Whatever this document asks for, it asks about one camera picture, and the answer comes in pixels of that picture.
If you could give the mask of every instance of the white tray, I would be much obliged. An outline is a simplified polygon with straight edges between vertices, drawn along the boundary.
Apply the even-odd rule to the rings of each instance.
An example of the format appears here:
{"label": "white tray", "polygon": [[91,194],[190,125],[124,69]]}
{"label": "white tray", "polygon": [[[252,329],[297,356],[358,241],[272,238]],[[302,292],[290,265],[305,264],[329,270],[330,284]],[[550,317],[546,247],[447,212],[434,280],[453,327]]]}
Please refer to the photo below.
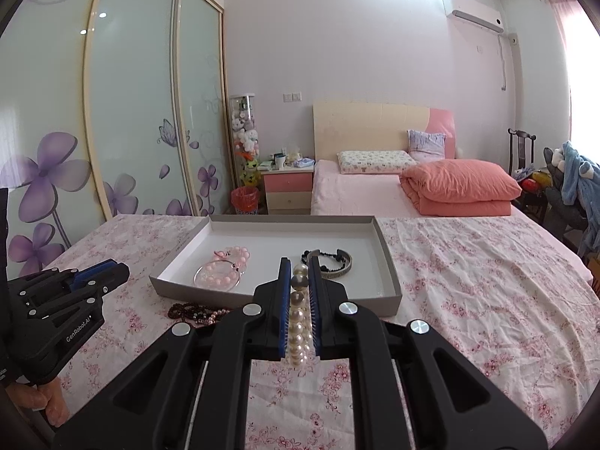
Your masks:
{"label": "white tray", "polygon": [[[197,269],[215,250],[245,246],[250,251],[247,269],[230,291],[194,286]],[[257,215],[212,216],[204,219],[151,273],[161,296],[211,306],[236,308],[250,302],[256,286],[277,279],[281,257],[301,262],[305,250],[335,253],[340,248],[352,256],[350,272],[336,282],[346,287],[350,300],[379,316],[393,316],[400,304],[400,284],[372,216]],[[323,257],[319,261],[337,267]]]}

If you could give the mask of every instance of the lavender pillow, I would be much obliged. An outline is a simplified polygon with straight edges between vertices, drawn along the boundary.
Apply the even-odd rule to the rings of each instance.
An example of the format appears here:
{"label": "lavender pillow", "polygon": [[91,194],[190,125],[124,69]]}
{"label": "lavender pillow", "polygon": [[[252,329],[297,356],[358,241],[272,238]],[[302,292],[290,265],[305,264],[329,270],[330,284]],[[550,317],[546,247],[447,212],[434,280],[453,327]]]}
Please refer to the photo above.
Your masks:
{"label": "lavender pillow", "polygon": [[417,162],[433,162],[446,158],[445,133],[409,130],[409,154]]}

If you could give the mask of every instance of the human hand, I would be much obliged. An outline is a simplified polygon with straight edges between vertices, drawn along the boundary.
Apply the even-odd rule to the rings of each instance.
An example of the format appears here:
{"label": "human hand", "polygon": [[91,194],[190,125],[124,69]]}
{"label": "human hand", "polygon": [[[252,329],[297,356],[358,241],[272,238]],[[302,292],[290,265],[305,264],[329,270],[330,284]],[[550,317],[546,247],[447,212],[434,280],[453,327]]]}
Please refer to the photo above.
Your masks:
{"label": "human hand", "polygon": [[56,428],[64,424],[69,417],[58,377],[47,384],[40,384],[37,389],[13,382],[6,388],[6,392],[16,406],[26,409],[45,408],[48,422]]}
{"label": "human hand", "polygon": [[49,383],[39,385],[38,391],[48,400],[48,404],[46,405],[46,418],[48,418],[48,422],[53,427],[58,428],[70,416],[67,403],[65,403],[62,397],[61,380],[55,377]]}

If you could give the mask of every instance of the red trash bin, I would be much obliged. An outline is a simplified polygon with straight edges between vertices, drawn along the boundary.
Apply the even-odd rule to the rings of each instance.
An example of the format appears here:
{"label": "red trash bin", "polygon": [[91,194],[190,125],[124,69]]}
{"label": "red trash bin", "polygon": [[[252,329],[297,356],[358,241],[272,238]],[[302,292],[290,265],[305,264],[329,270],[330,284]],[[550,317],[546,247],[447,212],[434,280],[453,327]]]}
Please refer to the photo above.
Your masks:
{"label": "red trash bin", "polygon": [[259,190],[254,186],[237,187],[231,192],[231,204],[238,215],[257,215]]}

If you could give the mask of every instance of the bedsheet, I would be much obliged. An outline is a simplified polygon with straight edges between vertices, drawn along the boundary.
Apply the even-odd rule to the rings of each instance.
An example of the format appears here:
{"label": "bedsheet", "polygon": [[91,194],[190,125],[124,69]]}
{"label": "bedsheet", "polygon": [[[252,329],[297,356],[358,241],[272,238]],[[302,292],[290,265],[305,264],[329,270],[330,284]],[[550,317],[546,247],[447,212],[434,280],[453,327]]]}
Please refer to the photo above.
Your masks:
{"label": "bedsheet", "polygon": [[[104,297],[104,325],[60,374],[71,412],[173,324],[173,300],[155,293],[148,273],[201,220],[120,214],[49,266],[112,257],[131,272]],[[404,293],[390,321],[430,322],[556,440],[600,377],[600,302],[589,285],[554,249],[528,256],[545,239],[520,217],[378,221]],[[351,404],[347,360],[311,359],[301,370],[254,361],[246,448],[353,448]]]}
{"label": "bedsheet", "polygon": [[[513,217],[527,219],[535,225],[547,243],[592,284],[592,273],[569,248],[529,219],[522,211],[511,207]],[[320,160],[314,170],[312,215],[373,215],[389,218],[421,218],[410,198],[403,191],[395,174],[340,174],[333,160]],[[532,250],[535,254],[539,246]]]}

